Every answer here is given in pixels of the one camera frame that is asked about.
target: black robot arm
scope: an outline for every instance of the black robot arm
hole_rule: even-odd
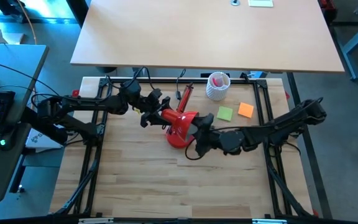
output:
[[[98,140],[100,128],[93,123],[83,123],[68,113],[81,111],[107,111],[111,114],[125,114],[129,105],[142,113],[140,125],[144,128],[150,125],[169,126],[171,123],[161,116],[163,110],[171,110],[170,98],[167,96],[161,102],[160,89],[154,89],[148,96],[140,94],[141,88],[137,80],[121,84],[119,93],[106,98],[82,98],[80,96],[54,96],[43,100],[38,105],[39,118],[48,124],[59,124],[68,131],[81,134],[84,141]],[[210,149],[221,149],[223,153],[238,155],[243,151],[252,151],[268,139],[270,144],[282,145],[291,133],[302,133],[306,124],[319,124],[325,120],[326,113],[318,100],[306,100],[290,112],[279,116],[261,126],[228,127],[215,129],[212,126],[213,114],[196,117],[192,121],[192,135],[196,139],[196,151],[204,156]]]
[[[327,116],[318,100],[306,100],[293,108],[290,112],[279,116],[261,126],[228,127],[232,131],[220,131],[211,125],[213,115],[195,118],[193,124],[198,128],[194,133],[196,152],[204,156],[210,149],[221,149],[223,153],[238,155],[241,149],[252,151],[264,140],[272,145],[281,146],[291,133],[301,134],[306,124],[322,123]]]

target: floor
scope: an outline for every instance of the floor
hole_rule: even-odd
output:
[[[64,0],[34,2],[61,4],[64,11],[62,13],[47,7],[51,9],[51,16],[72,18]],[[338,0],[335,3],[339,9],[338,21],[358,21],[358,16],[352,13],[358,6],[358,0]],[[0,23],[0,28],[5,32],[23,32],[26,34],[25,43],[34,42],[27,24]],[[73,89],[79,88],[83,76],[101,76],[93,67],[70,65],[71,55],[80,33],[77,24],[35,24],[34,28],[38,42],[50,47],[40,79],[60,94],[70,94]],[[358,27],[338,27],[336,30],[339,40],[346,42],[358,31]],[[354,52],[354,58],[358,64],[358,49]],[[175,77],[180,74],[179,69],[150,69],[150,72],[155,77]],[[186,76],[198,77],[201,72],[207,71],[188,70]],[[232,77],[238,77],[241,71],[230,73]],[[119,68],[117,71],[119,76],[131,74],[131,68]],[[268,77],[283,78],[285,88],[290,92],[285,75],[270,74]],[[322,105],[328,117],[323,124],[310,127],[310,133],[333,217],[339,220],[358,221],[358,82],[351,82],[348,74],[296,73],[295,78],[302,100],[324,97]],[[42,85],[37,85],[37,89],[47,92]],[[304,152],[301,139],[298,144]],[[35,167],[29,167],[24,174],[22,185],[26,192],[20,195],[6,195],[0,203],[0,219],[48,213],[62,154],[63,150],[45,152],[37,155],[35,159],[28,160],[28,163]],[[302,153],[302,161],[312,204],[319,211],[306,153]]]

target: white cup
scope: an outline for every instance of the white cup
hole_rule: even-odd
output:
[[[216,86],[213,82],[215,80],[223,81],[223,86]],[[206,84],[206,95],[209,99],[214,101],[223,100],[226,97],[227,90],[230,86],[230,78],[223,72],[214,72],[208,78],[208,83]]]

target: wooden table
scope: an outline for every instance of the wooden table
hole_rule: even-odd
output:
[[[98,77],[84,77],[80,95],[96,96],[98,83]],[[273,115],[288,112],[282,80],[268,79],[267,83]],[[148,95],[149,84],[141,85],[142,94]],[[173,107],[177,105],[175,84],[154,84],[154,87],[162,90],[162,98],[171,97]],[[186,110],[216,115],[219,106],[227,106],[234,110],[232,121],[215,118],[216,127],[258,125],[256,111],[251,119],[236,113],[240,102],[255,106],[250,85],[232,85],[224,100],[213,102],[205,95],[205,85],[196,84]],[[90,122],[92,114],[76,111],[74,117]],[[92,214],[103,212],[104,217],[132,218],[256,218],[273,214],[262,146],[239,156],[224,156],[221,151],[212,150],[199,161],[189,161],[184,150],[170,147],[164,134],[161,126],[141,128],[140,115],[132,110],[123,116],[108,116]],[[65,149],[51,212],[61,208],[76,189],[84,153],[81,143]],[[196,156],[194,146],[190,156]],[[305,210],[311,212],[298,151],[284,145],[282,159],[288,188]],[[280,192],[278,196],[283,210]]]
[[[317,1],[94,0],[71,63],[343,72]]]

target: sticky note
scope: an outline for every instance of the sticky note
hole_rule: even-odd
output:
[[[248,0],[248,5],[252,7],[273,7],[272,0]]]
[[[219,107],[218,115],[216,115],[217,118],[223,119],[225,121],[231,121],[231,116],[233,115],[233,109],[227,108],[224,106]]]
[[[239,115],[243,115],[246,116],[247,118],[251,118],[252,112],[254,112],[254,106],[246,103],[240,103]]]

